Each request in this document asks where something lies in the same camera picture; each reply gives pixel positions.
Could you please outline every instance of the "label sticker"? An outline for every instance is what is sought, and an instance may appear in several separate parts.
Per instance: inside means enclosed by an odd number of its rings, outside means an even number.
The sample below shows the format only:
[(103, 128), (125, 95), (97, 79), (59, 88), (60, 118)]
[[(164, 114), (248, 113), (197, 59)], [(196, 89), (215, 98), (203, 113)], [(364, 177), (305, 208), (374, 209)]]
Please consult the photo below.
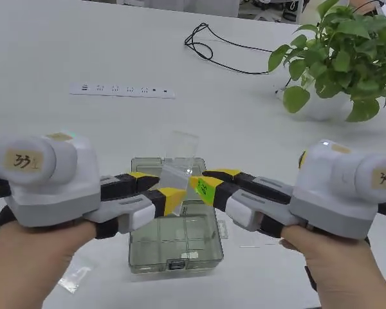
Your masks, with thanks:
[(352, 151), (349, 148), (346, 148), (342, 145), (333, 144), (332, 150), (337, 151), (339, 153), (351, 153)]
[(212, 186), (208, 185), (204, 180), (199, 179), (196, 192), (202, 197), (203, 201), (213, 205), (216, 190)]
[(193, 252), (184, 252), (180, 256), (181, 259), (198, 259), (199, 258), (199, 252), (193, 251)]
[(374, 169), (372, 172), (372, 189), (386, 190), (386, 169)]
[(49, 134), (49, 135), (46, 135), (46, 136), (50, 137), (52, 140), (56, 140), (58, 142), (65, 142), (67, 140), (72, 140), (73, 139), (73, 137), (71, 137), (71, 136), (69, 136), (67, 134), (61, 133), (61, 132)]
[(5, 156), (5, 168), (26, 173), (40, 172), (44, 156), (41, 151), (9, 149)]
[(303, 153), (301, 154), (301, 156), (299, 158), (299, 169), (301, 169), (303, 166), (304, 160), (306, 159), (306, 154), (307, 154), (307, 152), (305, 150), (305, 151), (303, 151)]
[(217, 226), (219, 227), (219, 235), (221, 239), (228, 239), (229, 234), (227, 233), (227, 226), (225, 220), (218, 220)]

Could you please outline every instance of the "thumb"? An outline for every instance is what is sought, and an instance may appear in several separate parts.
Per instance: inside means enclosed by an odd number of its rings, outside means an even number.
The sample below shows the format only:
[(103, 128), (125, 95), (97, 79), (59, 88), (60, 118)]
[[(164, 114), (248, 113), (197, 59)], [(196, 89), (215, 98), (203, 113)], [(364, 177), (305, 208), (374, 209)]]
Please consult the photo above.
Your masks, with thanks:
[(297, 248), (303, 255), (308, 254), (321, 242), (323, 235), (310, 232), (309, 230), (299, 225), (291, 225), (284, 227), (281, 235), (287, 242)]
[(65, 248), (72, 253), (96, 237), (96, 226), (93, 222), (84, 221), (73, 227), (58, 230), (58, 239), (64, 242)]

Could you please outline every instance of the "white desk surface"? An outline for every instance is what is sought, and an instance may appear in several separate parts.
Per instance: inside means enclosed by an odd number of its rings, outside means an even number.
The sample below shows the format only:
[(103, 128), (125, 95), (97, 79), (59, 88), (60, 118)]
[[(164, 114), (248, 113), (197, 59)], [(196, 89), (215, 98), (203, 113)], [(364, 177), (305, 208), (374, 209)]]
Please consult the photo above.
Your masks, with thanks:
[[(386, 152), (386, 110), (364, 124), (295, 120), (274, 95), (286, 82), (284, 70), (241, 75), (183, 46), (202, 21), (223, 37), (270, 49), (289, 42), (295, 29), (77, 0), (0, 1), (0, 136), (69, 129), (92, 140), (102, 174), (116, 174), (129, 170), (135, 156), (163, 156), (163, 141), (176, 129), (200, 136), (198, 156), (208, 168), (238, 168), (290, 184), (301, 150), (321, 138)], [(265, 53), (209, 43), (219, 61), (244, 70), (267, 67)], [(84, 81), (166, 86), (176, 99), (69, 95), (70, 82)], [(225, 260), (210, 275), (140, 282), (127, 267), (127, 236), (117, 236), (86, 245), (79, 254), (97, 268), (74, 295), (58, 286), (44, 308), (318, 305), (301, 256), (219, 217), (230, 237), (223, 241)], [(386, 276), (386, 218), (376, 218), (370, 236)]]

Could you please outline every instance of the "power strip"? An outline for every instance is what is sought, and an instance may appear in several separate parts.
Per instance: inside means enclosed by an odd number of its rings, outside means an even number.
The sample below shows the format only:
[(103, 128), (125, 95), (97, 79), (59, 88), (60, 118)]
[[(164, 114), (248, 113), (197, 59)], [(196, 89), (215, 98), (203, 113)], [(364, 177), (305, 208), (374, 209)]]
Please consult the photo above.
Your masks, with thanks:
[(71, 95), (105, 95), (114, 97), (175, 98), (174, 91), (159, 87), (130, 87), (116, 84), (88, 84), (75, 82), (70, 85)]

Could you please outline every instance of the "transparent plastic piece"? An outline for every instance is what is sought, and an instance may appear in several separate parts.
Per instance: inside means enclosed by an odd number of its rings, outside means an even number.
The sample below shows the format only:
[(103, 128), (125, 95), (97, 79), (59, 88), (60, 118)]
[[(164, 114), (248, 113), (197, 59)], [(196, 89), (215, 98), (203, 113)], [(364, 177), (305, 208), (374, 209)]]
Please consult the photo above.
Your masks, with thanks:
[(64, 273), (59, 285), (74, 294), (82, 284), (85, 277), (95, 269), (96, 265), (87, 258), (75, 255), (69, 267)]
[[(199, 138), (195, 135), (173, 131), (169, 138), (166, 159), (161, 168), (159, 188), (172, 187), (188, 189), (188, 180), (192, 175), (194, 157), (198, 148)], [(179, 216), (181, 205), (173, 214)]]

